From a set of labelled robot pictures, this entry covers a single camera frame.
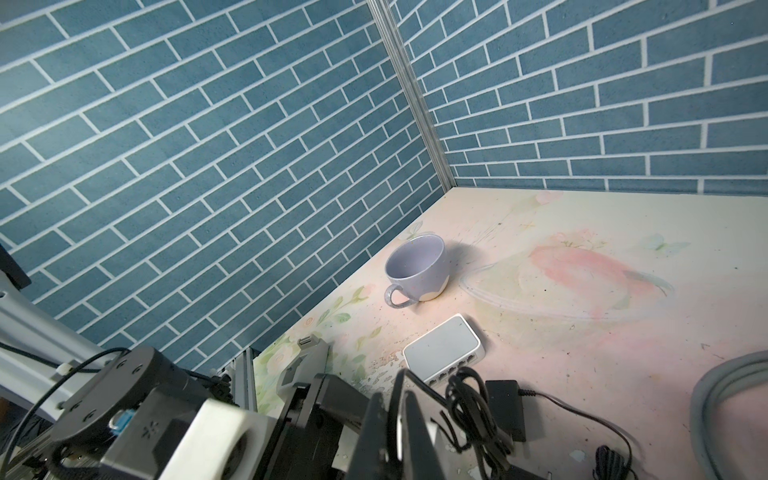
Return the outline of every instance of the tabletop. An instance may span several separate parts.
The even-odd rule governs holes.
[[[702,479],[688,430],[694,385],[768,348],[766,219],[759,197],[454,188],[254,360],[259,412],[280,414],[275,384],[299,338],[325,339],[327,372],[388,399],[403,347],[462,313],[487,352],[475,365],[483,379],[516,379],[619,425],[640,478]],[[389,308],[387,257],[428,232],[448,248],[448,286]],[[528,442],[513,463],[537,475],[591,478],[599,445],[625,449],[546,400],[524,407]],[[718,414],[719,439],[746,478],[768,472],[766,410],[761,386]],[[343,464],[354,439],[341,443]],[[473,455],[454,456],[453,478],[478,478]]]

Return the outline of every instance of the gray hose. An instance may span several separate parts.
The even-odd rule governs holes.
[[[708,480],[731,480],[732,466],[713,442],[717,406],[738,392],[768,382],[768,350],[728,360],[707,372],[690,398],[690,442]]]

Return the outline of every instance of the blue brick wall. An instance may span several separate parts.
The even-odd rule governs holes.
[[[768,194],[768,2],[396,0],[457,184]]]
[[[368,6],[0,5],[23,293],[185,368],[265,348],[441,194]]]

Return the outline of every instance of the ceramic cup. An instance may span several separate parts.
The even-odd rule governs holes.
[[[449,262],[445,242],[432,233],[408,240],[392,252],[384,271],[392,282],[384,292],[387,305],[403,308],[432,300],[448,285]],[[400,290],[409,299],[394,303],[392,294],[395,290]]]

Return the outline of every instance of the metal corner post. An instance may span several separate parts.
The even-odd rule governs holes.
[[[392,67],[395,69],[397,78],[402,86],[402,91],[406,95],[408,105],[411,107],[413,118],[422,134],[424,145],[427,147],[429,158],[432,159],[432,165],[435,166],[437,178],[440,180],[442,189],[447,192],[456,186],[456,180],[453,178],[445,153],[440,145],[440,139],[437,135],[435,125],[432,123],[432,117],[429,115],[426,101],[419,89],[416,75],[411,67],[411,62],[406,53],[406,47],[402,43],[400,31],[397,29],[395,18],[387,5],[387,0],[368,0],[368,6],[371,9],[373,21],[379,28],[379,34],[382,37],[384,48],[392,61]]]

